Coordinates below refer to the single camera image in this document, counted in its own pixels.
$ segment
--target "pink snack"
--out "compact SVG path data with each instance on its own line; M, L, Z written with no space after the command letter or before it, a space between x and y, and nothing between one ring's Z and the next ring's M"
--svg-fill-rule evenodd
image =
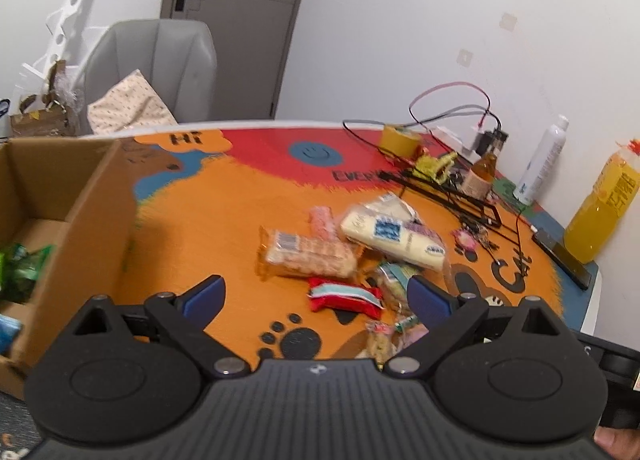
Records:
M324 241L338 241L338 232L335 228L334 215L331 207L318 205L309 209L309 223L311 235Z
M456 243L464 250L474 251L478 247L478 242L465 229L458 229L451 234L456 238Z

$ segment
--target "orange cap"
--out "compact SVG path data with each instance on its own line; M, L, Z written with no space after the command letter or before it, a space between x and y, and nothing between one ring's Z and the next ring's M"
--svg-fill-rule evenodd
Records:
M629 149L640 156L640 140L638 138L634 138L631 142L629 142Z

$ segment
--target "white snack package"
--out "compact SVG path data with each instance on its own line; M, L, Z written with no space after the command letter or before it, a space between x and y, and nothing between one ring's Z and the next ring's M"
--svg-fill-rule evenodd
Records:
M364 204L364 208L397 218L398 220L417 221L420 223L420 216L417 211L393 193L383 194L372 202Z
M351 241L401 261L438 272L444 266L444 244L437 233L424 225L402 221L357 205L344 216L340 230Z

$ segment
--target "screw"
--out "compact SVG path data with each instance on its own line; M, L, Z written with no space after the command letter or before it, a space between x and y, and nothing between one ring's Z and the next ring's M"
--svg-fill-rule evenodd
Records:
M239 374L244 370L244 361L237 357L224 357L213 364L213 369L222 375Z
M412 357L394 357L387 364L396 374L412 374L420 368L420 363Z

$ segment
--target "door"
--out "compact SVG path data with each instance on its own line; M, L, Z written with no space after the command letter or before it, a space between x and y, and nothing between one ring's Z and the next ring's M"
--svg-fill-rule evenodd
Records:
M275 112L299 0L174 0L172 18L203 21L218 55L217 120Z

